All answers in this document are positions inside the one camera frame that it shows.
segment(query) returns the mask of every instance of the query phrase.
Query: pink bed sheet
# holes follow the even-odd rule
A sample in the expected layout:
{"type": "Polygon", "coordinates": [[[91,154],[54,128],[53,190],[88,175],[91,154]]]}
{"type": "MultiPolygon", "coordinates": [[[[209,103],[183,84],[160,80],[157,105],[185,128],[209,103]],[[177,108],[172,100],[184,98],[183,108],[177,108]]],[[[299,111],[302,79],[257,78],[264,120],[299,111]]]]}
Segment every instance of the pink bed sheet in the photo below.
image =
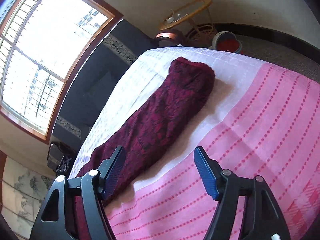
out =
{"type": "MultiPolygon", "coordinates": [[[[320,85],[265,63],[250,88],[198,145],[238,176],[259,174],[299,239],[320,207],[320,85]]],[[[193,152],[108,214],[117,239],[203,239],[217,203],[205,192],[193,152]]],[[[239,198],[230,239],[239,234],[239,198]]]]}

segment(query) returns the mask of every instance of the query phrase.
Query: wall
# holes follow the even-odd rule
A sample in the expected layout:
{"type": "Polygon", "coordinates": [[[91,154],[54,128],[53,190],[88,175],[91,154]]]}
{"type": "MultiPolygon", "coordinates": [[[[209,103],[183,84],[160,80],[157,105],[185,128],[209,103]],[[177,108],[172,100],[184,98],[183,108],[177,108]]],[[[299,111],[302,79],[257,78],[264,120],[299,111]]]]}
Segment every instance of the wall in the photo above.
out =
{"type": "Polygon", "coordinates": [[[0,212],[19,239],[29,239],[52,180],[0,151],[0,212]]]}
{"type": "MultiPolygon", "coordinates": [[[[191,0],[105,1],[130,23],[154,37],[159,22],[170,13],[169,9],[191,0]]],[[[215,22],[266,27],[291,34],[320,48],[320,25],[303,0],[213,0],[210,10],[215,22]],[[257,13],[259,18],[254,20],[253,13],[257,13]]]]}

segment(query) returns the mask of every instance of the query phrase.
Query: bed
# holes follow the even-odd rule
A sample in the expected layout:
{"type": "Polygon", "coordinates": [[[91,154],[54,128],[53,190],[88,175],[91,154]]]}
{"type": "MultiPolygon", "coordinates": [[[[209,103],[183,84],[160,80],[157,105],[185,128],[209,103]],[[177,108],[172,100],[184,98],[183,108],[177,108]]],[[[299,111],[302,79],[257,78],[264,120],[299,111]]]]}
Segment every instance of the bed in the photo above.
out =
{"type": "MultiPolygon", "coordinates": [[[[262,175],[282,208],[292,239],[299,239],[320,207],[320,86],[244,55],[187,47],[143,53],[115,86],[70,178],[162,84],[177,57],[210,66],[216,75],[214,88],[165,156],[105,208],[117,239],[203,239],[216,203],[197,179],[190,153],[198,145],[239,176],[262,175]],[[238,150],[231,155],[233,147],[238,150]]],[[[243,203],[240,198],[231,239],[239,234],[243,203]]]]}

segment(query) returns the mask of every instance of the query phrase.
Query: blue gripper pad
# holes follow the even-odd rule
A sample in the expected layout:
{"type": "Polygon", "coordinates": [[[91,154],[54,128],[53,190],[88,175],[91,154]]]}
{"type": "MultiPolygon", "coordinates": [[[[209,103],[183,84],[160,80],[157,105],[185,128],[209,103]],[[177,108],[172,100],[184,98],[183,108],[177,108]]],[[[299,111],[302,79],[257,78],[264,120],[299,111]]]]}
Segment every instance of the blue gripper pad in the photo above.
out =
{"type": "Polygon", "coordinates": [[[126,152],[122,146],[118,146],[110,159],[108,160],[108,165],[110,165],[110,170],[108,171],[106,182],[105,182],[105,190],[102,192],[102,198],[107,199],[110,197],[118,182],[118,178],[124,166],[124,162],[126,159],[126,152]]]}
{"type": "Polygon", "coordinates": [[[208,157],[202,146],[198,146],[195,149],[193,157],[207,194],[214,200],[217,200],[219,192],[216,186],[216,177],[209,166],[212,160],[208,157]]]}

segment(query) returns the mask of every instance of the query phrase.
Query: window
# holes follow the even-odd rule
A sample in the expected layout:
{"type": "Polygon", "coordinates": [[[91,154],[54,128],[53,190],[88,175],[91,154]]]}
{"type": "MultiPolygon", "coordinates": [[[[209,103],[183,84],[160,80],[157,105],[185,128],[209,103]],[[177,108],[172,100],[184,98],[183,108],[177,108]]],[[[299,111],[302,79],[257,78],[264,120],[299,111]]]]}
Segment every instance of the window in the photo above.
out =
{"type": "Polygon", "coordinates": [[[93,0],[21,0],[0,36],[1,112],[47,135],[70,72],[113,18],[93,0]]]}

